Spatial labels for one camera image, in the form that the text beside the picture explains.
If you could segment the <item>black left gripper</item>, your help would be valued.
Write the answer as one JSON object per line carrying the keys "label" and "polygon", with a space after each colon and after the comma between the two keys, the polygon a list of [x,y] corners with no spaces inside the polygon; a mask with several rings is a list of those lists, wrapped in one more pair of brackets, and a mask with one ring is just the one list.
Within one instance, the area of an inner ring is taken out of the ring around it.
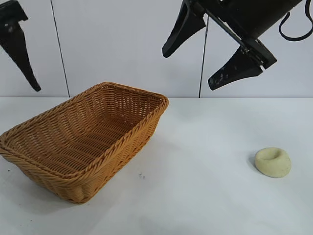
{"label": "black left gripper", "polygon": [[18,23],[27,20],[28,17],[17,0],[0,4],[0,45],[20,69],[29,85],[39,92],[41,87],[33,73],[24,32]]}

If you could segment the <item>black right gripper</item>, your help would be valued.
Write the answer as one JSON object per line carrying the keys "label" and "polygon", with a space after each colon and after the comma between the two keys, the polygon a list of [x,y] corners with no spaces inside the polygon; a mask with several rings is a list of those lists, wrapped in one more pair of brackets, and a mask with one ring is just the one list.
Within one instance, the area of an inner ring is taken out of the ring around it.
{"label": "black right gripper", "polygon": [[207,14],[240,47],[209,79],[212,91],[229,83],[257,77],[277,60],[258,38],[281,18],[288,18],[298,0],[183,0],[175,25],[162,47],[165,58],[206,27]]}

